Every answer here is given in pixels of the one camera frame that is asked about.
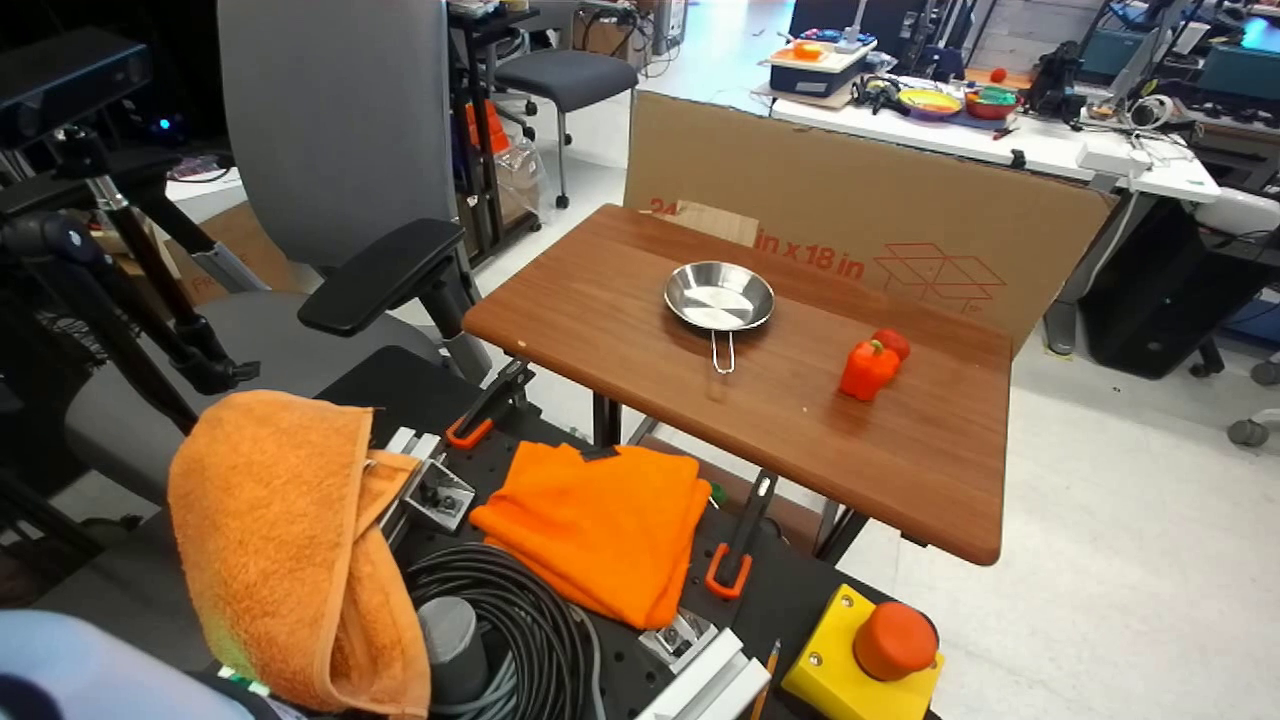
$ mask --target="orange cloth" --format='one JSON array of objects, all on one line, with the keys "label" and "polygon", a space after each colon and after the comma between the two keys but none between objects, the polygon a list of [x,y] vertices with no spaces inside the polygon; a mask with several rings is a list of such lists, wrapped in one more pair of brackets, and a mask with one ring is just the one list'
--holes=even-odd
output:
[{"label": "orange cloth", "polygon": [[168,468],[173,533],[217,662],[315,712],[427,715],[422,632],[374,533],[415,462],[368,437],[368,407],[235,391]]},{"label": "orange cloth", "polygon": [[575,448],[518,446],[471,525],[563,600],[638,632],[667,627],[713,498],[695,471],[695,462],[651,448],[583,462]]}]

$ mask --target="metal bowl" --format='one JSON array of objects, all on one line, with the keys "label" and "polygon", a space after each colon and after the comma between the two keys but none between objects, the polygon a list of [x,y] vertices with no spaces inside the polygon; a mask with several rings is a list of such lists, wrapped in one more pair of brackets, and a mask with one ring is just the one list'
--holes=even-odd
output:
[{"label": "metal bowl", "polygon": [[662,302],[699,331],[751,331],[768,325],[777,294],[740,265],[699,261],[672,271]]}]

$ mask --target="cardboard box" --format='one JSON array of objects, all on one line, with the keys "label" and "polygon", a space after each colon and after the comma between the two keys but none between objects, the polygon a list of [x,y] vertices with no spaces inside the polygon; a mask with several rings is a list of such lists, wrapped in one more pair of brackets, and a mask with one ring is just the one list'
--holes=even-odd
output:
[{"label": "cardboard box", "polygon": [[635,93],[627,208],[735,237],[1009,338],[1035,330],[1108,222],[1082,185]]}]

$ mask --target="floor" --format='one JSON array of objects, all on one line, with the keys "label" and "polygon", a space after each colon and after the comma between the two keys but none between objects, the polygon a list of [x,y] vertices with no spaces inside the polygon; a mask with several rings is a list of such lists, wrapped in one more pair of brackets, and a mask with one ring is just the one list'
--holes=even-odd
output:
[{"label": "floor", "polygon": [[[778,12],[777,0],[699,0],[682,53],[647,86],[756,103]],[[572,166],[572,189],[566,212],[547,203],[542,232],[481,268],[483,294],[594,203],[618,199],[625,171]],[[1252,362],[1233,349],[1225,375],[1136,379],[1028,338],[1011,391],[1003,560],[971,568],[885,525],[841,560],[941,623],[941,715],[1280,715],[1280,446],[1241,451],[1225,442],[1229,421],[1267,402],[1246,379]],[[587,421],[587,395],[547,373],[532,402],[563,429]],[[123,505],[109,485],[74,493],[67,508]]]}]

